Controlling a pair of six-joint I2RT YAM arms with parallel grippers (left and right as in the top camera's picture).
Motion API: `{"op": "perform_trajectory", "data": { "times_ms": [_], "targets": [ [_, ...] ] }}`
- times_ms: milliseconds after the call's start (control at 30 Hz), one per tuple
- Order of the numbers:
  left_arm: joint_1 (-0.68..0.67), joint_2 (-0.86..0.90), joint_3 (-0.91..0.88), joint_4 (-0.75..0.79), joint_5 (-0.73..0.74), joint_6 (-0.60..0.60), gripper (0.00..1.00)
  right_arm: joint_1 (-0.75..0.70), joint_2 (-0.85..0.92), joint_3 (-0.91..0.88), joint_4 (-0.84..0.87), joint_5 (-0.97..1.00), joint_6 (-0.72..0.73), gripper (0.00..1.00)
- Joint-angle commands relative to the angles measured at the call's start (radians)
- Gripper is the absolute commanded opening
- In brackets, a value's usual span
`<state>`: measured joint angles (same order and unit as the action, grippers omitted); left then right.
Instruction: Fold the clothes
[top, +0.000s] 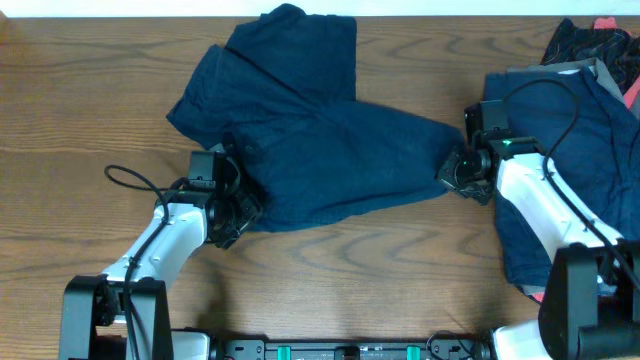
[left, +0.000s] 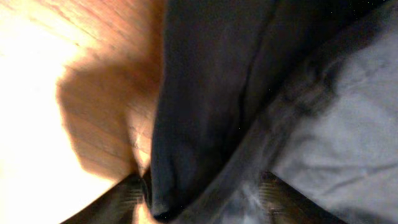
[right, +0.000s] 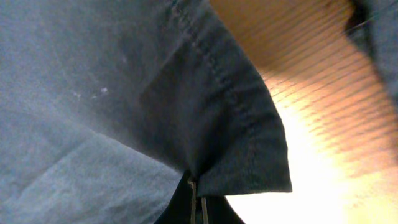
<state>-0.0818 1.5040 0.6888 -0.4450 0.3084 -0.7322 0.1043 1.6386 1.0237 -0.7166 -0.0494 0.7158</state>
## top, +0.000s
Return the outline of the navy blue shorts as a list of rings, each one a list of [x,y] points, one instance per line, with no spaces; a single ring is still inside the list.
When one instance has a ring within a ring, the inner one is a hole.
[[[260,231],[332,224],[442,195],[461,132],[356,98],[357,24],[283,4],[208,49],[168,121],[211,149],[235,143],[265,195]]]

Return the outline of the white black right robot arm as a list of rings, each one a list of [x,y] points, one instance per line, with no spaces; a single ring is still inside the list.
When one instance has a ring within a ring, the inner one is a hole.
[[[552,264],[537,318],[494,330],[493,358],[638,356],[639,246],[588,208],[535,138],[456,146],[437,179],[482,205],[507,200]]]

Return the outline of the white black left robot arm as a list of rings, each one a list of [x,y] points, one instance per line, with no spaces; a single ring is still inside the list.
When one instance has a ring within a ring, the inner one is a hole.
[[[61,359],[221,359],[204,330],[172,327],[167,292],[201,246],[229,248],[259,218],[260,201],[232,161],[193,165],[158,191],[153,217],[99,275],[75,276],[63,296]]]

